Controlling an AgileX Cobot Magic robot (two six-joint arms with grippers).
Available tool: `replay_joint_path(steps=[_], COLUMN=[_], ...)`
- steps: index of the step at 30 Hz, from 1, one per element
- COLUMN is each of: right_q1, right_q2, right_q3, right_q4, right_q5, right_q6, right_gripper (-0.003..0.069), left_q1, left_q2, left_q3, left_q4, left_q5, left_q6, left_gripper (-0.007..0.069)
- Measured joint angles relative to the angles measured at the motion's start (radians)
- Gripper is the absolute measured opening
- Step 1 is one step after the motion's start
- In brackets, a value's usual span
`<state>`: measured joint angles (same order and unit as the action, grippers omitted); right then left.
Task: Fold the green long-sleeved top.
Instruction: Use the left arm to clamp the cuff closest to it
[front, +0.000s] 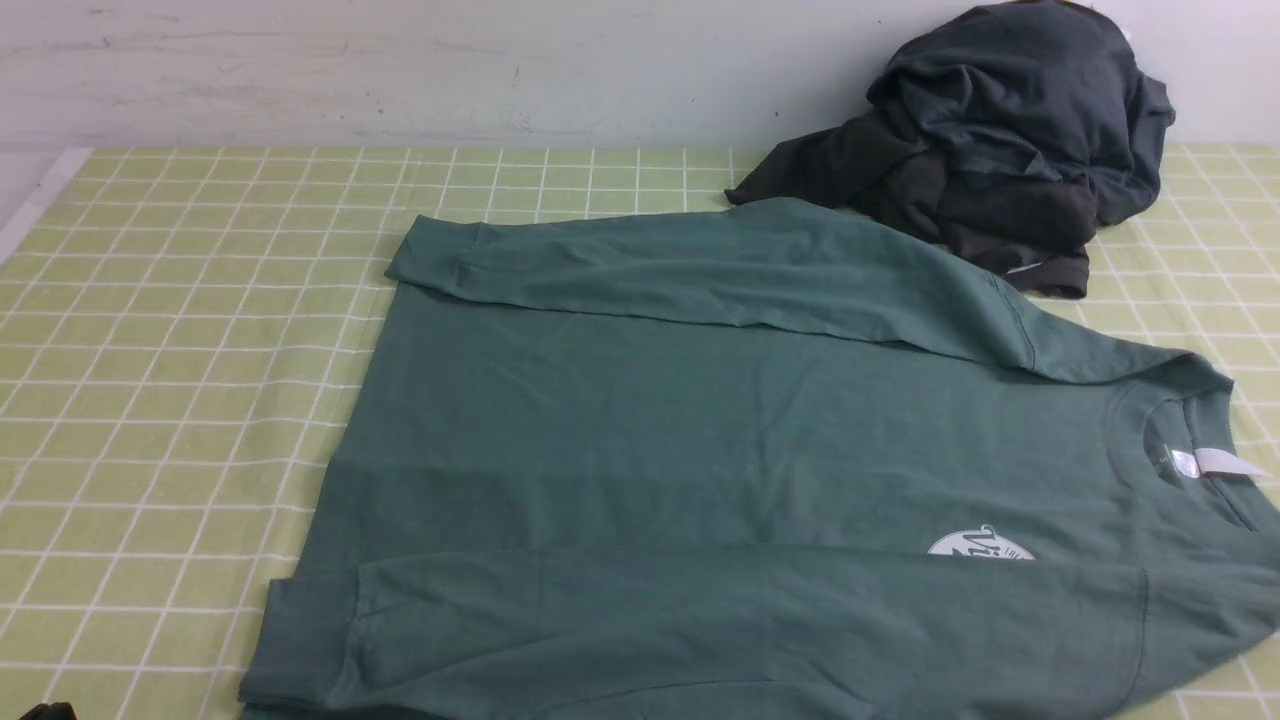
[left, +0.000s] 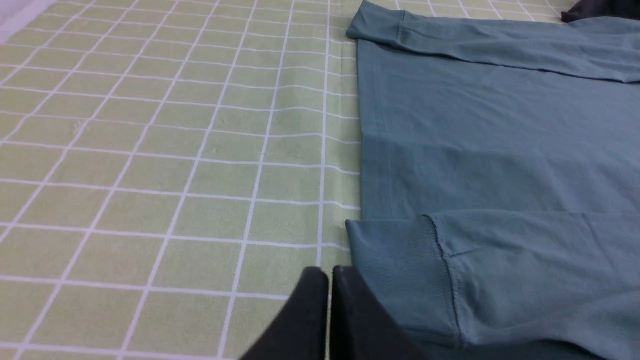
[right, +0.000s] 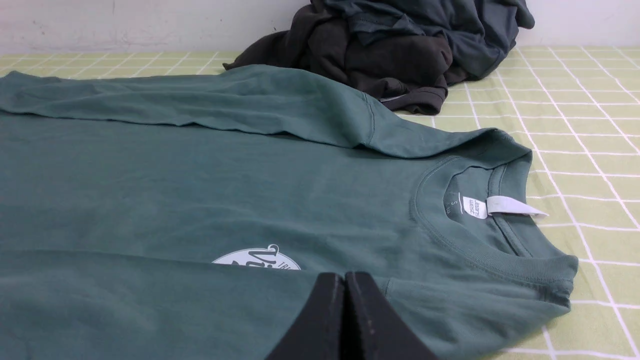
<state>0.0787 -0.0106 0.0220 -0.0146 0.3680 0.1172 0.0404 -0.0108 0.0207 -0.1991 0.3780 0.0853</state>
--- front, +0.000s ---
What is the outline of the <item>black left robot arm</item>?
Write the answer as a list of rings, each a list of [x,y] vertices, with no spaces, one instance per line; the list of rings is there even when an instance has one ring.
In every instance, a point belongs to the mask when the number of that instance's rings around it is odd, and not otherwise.
[[[74,707],[68,702],[40,703],[24,712],[19,720],[77,720]]]

